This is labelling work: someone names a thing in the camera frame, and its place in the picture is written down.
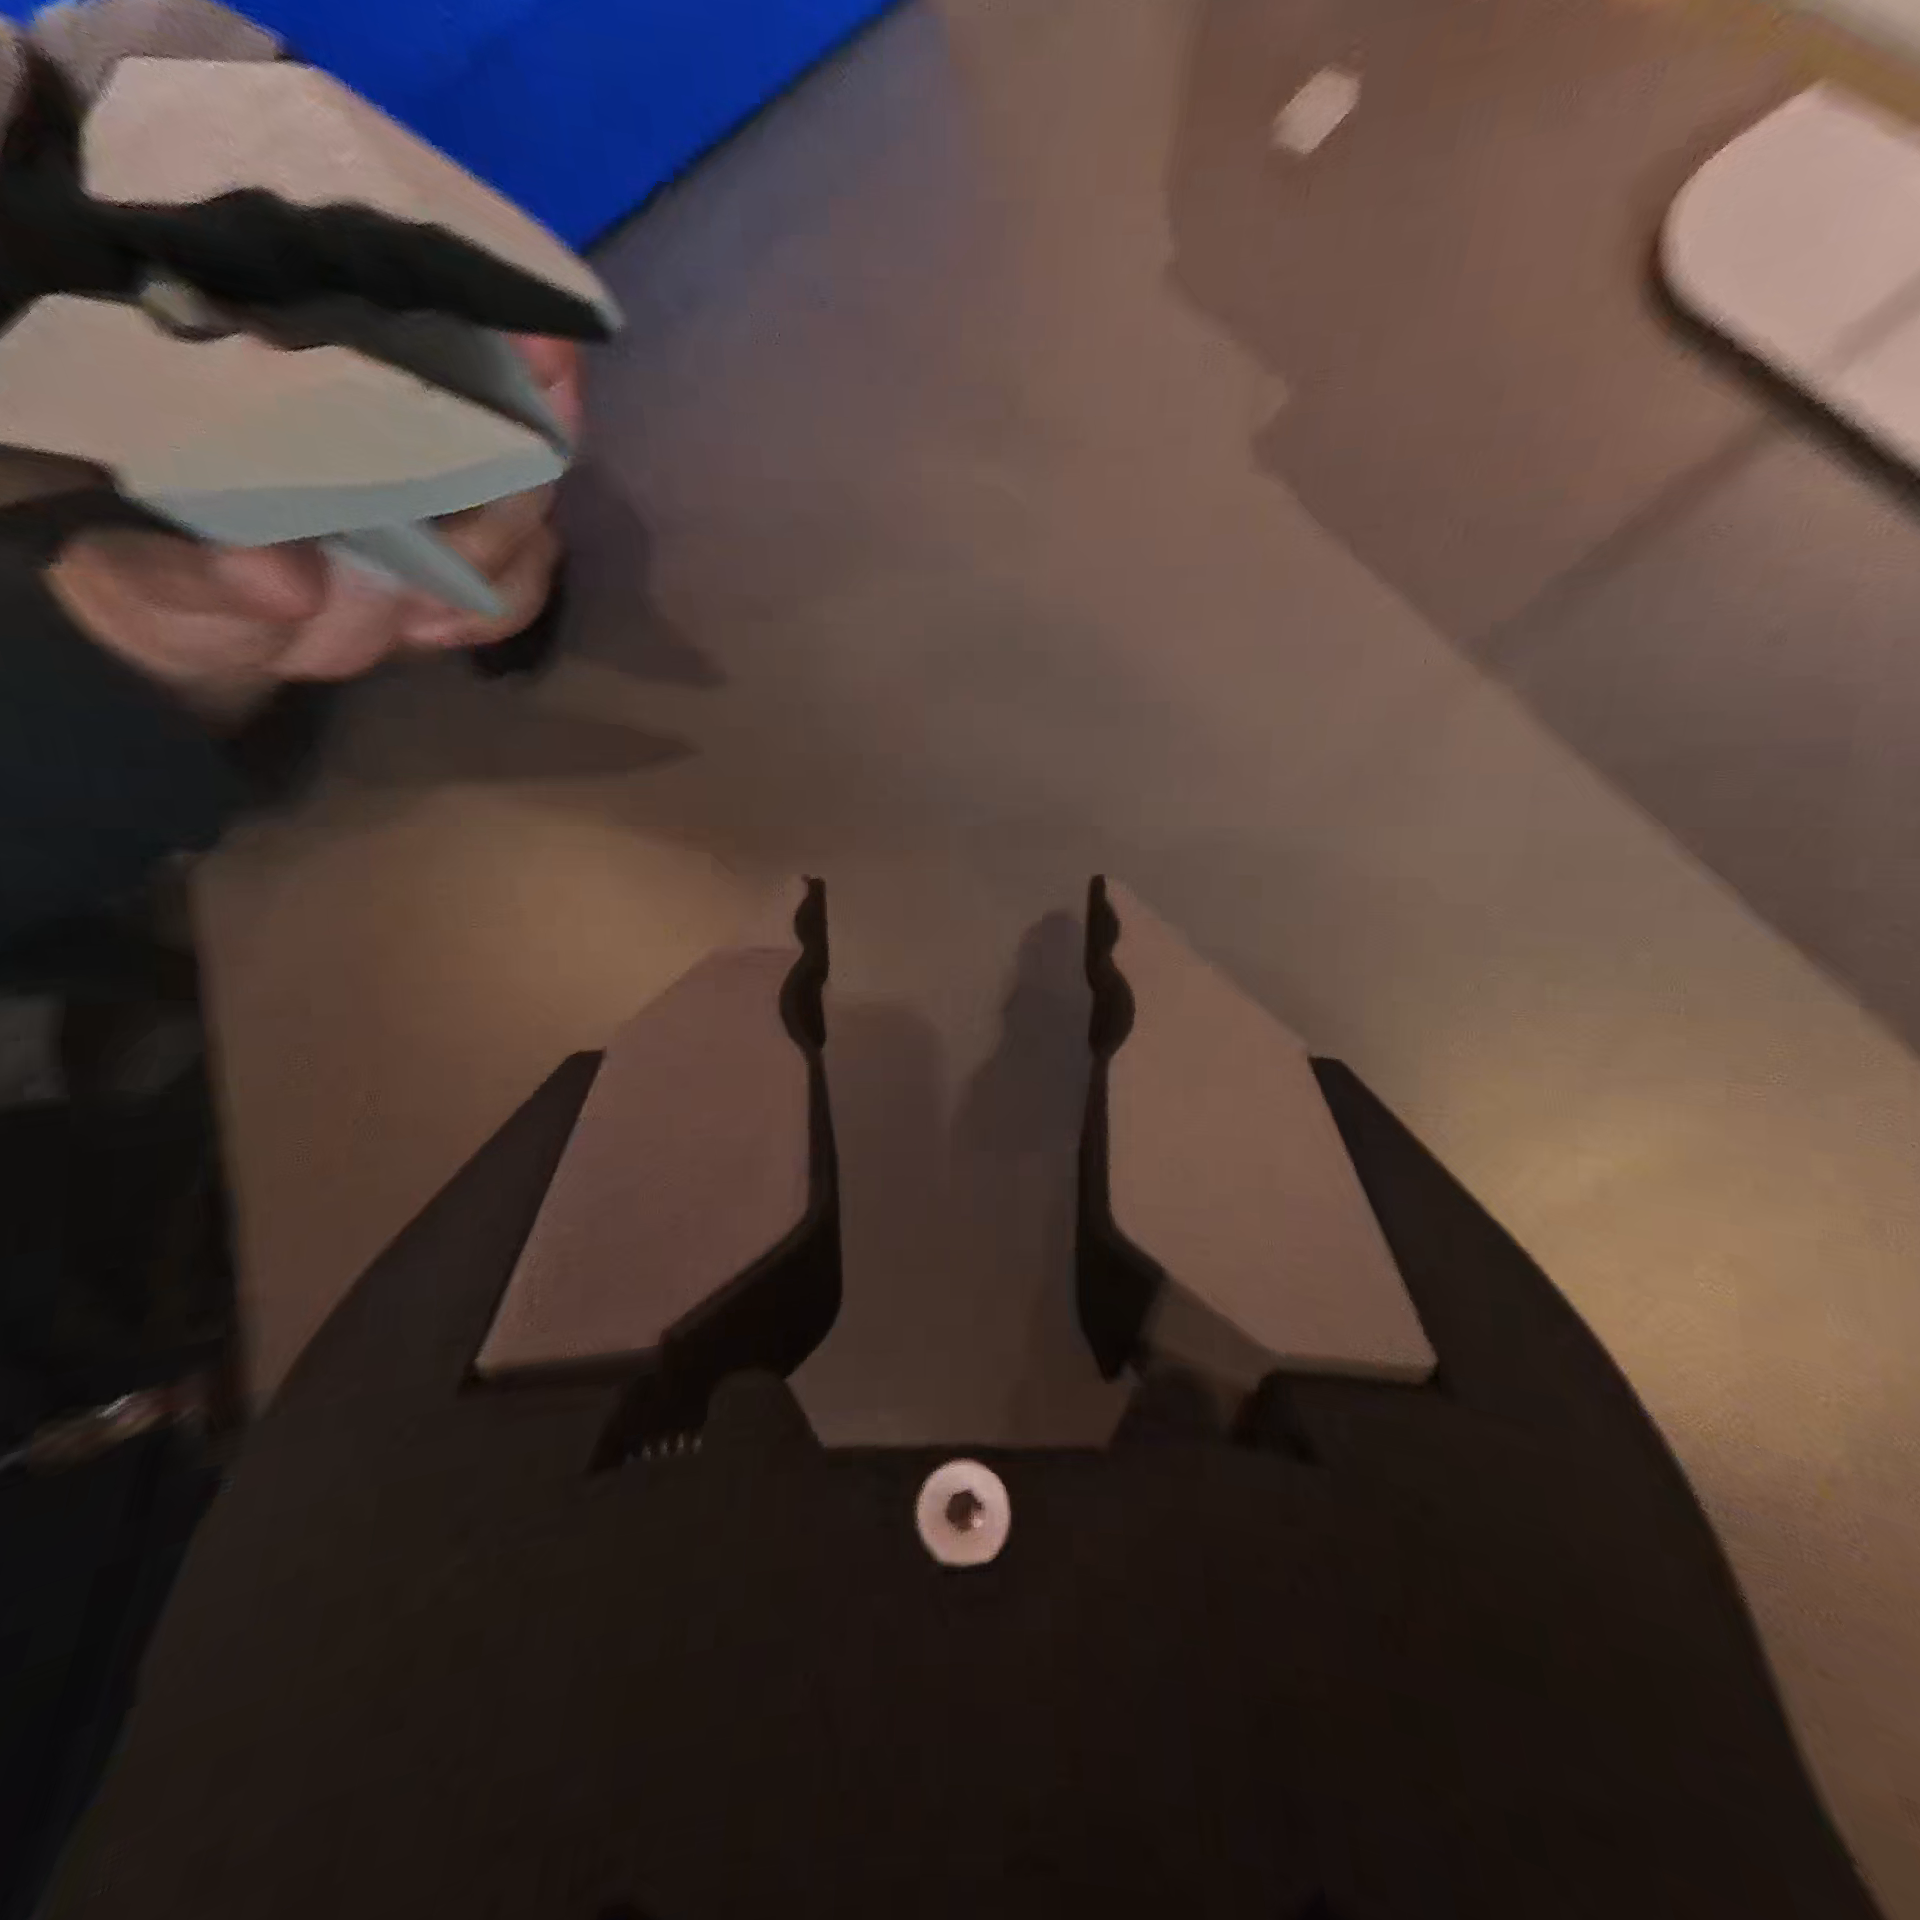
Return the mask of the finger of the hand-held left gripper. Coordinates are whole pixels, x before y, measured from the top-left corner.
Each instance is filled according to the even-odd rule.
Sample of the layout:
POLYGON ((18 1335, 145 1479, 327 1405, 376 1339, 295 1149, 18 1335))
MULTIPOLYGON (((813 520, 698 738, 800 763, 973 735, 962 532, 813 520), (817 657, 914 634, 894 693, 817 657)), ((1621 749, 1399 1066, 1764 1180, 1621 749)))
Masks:
POLYGON ((137 305, 47 295, 5 330, 1 428, 215 545, 439 522, 570 460, 505 337, 362 303, 188 340, 137 305))
POLYGON ((453 320, 602 343, 602 282, 548 228, 343 83, 298 63, 121 56, 84 90, 5 57, 5 322, 41 298, 453 320))

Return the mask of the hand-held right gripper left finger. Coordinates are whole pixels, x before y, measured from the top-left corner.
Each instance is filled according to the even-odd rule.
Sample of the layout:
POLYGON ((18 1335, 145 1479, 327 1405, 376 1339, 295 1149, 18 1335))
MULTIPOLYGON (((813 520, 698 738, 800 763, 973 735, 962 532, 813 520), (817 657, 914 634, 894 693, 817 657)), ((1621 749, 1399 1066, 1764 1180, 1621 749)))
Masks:
POLYGON ((825 885, 791 877, 605 1047, 473 1360, 788 1375, 841 1298, 825 885))

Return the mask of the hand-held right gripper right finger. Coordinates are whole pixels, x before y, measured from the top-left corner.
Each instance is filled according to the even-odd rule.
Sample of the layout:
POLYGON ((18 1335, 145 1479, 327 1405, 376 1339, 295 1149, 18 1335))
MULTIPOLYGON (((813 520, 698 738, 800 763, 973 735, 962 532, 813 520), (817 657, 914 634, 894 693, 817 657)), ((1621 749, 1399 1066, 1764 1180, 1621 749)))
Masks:
POLYGON ((1430 1381, 1308 1044, 1106 876, 1084 971, 1077 1324, 1096 1372, 1430 1381))

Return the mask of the person's left hand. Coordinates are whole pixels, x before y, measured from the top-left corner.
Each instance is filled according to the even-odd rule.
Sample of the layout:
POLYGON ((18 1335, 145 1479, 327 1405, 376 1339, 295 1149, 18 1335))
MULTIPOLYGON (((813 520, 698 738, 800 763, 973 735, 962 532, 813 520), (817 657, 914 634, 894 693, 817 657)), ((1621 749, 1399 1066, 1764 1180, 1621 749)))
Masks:
POLYGON ((73 536, 41 578, 89 640, 198 714, 234 717, 278 687, 346 684, 536 623, 559 575, 556 487, 448 517, 439 532, 486 576, 493 618, 336 570, 306 545, 215 549, 95 528, 73 536))

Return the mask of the blue plastic bin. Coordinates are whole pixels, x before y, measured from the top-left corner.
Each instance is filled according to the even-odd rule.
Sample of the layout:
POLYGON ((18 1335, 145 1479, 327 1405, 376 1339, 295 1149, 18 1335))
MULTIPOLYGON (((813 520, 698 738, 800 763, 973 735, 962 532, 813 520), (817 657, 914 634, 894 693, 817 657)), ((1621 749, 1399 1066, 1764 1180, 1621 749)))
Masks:
POLYGON ((588 248, 888 2, 234 2, 233 12, 588 248))

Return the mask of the person's dark clothing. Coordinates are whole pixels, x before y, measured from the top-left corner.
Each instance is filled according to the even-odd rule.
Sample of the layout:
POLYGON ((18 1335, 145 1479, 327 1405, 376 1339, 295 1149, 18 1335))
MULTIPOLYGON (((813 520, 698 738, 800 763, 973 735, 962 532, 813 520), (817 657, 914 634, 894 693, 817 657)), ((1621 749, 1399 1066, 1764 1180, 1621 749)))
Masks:
POLYGON ((239 1424, 233 1200, 196 960, 114 920, 5 943, 5 1479, 239 1424))

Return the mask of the small white tag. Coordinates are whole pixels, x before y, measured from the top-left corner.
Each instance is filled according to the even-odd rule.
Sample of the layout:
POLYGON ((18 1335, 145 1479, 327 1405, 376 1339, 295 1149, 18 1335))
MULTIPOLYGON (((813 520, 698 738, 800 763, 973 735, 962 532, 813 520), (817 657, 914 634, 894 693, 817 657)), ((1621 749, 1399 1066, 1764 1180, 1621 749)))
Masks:
POLYGON ((1359 103, 1359 72, 1328 65, 1310 74, 1278 108, 1270 146, 1288 157, 1316 153, 1359 103))

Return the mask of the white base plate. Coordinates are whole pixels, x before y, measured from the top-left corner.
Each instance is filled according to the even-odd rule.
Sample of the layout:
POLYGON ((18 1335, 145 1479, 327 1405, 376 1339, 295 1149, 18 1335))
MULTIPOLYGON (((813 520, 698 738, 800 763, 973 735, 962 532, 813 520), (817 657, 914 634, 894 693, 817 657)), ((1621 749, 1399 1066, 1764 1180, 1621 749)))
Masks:
POLYGON ((1918 132, 1815 84, 1709 156, 1657 242, 1694 322, 1918 471, 1918 132))

